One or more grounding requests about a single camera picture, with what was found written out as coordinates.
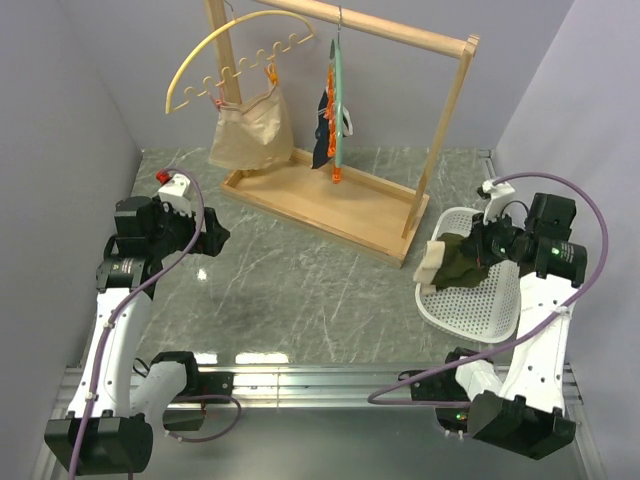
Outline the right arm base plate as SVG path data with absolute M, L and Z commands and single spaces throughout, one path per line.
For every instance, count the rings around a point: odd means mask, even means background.
M 410 396 L 413 402 L 469 402 L 466 391 L 455 379 L 454 370 L 413 382 Z

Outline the olive green underwear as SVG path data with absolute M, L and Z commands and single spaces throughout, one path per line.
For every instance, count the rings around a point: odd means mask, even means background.
M 465 237 L 444 233 L 437 240 L 429 240 L 413 274 L 413 281 L 421 285 L 426 295 L 447 288 L 475 288 L 489 277 L 487 267 L 479 267 L 475 257 L 461 251 Z

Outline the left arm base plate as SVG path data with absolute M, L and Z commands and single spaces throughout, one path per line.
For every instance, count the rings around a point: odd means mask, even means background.
M 195 387 L 187 396 L 199 397 L 202 405 L 228 404 L 232 395 L 235 375 L 230 371 L 199 372 Z

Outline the green wire hanger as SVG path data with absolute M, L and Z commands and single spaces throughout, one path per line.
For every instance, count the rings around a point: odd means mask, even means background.
M 343 158 L 343 85 L 342 85 L 342 52 L 340 45 L 340 35 L 342 29 L 342 8 L 338 7 L 339 10 L 339 18 L 338 18 L 338 27 L 336 37 L 331 42 L 330 48 L 330 63 L 333 64 L 334 68 L 334 105 L 331 110 L 335 113 L 335 139 L 336 139 L 336 151 L 335 156 L 330 158 L 333 161 L 333 166 L 340 167 L 342 169 L 342 158 Z

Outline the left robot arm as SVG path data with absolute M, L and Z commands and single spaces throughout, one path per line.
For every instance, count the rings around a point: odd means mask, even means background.
M 179 210 L 159 196 L 121 200 L 115 233 L 96 272 L 97 310 L 87 362 L 65 416 L 48 421 L 45 444 L 70 478 L 143 472 L 154 435 L 167 432 L 163 416 L 176 402 L 239 402 L 230 374 L 200 370 L 194 353 L 165 351 L 132 387 L 137 343 L 149 319 L 163 261 L 188 254 L 217 256 L 230 233 L 216 212 Z

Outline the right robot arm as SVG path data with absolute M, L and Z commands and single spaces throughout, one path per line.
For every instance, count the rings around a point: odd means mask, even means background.
M 474 216 L 463 251 L 484 266 L 509 260 L 520 269 L 520 343 L 504 379 L 487 360 L 455 365 L 440 377 L 448 397 L 468 397 L 472 438 L 534 460 L 569 445 L 576 432 L 562 389 L 569 299 L 585 281 L 588 260 L 586 248 L 569 240 L 576 213 L 574 200 L 537 193 L 523 227 L 508 216 Z

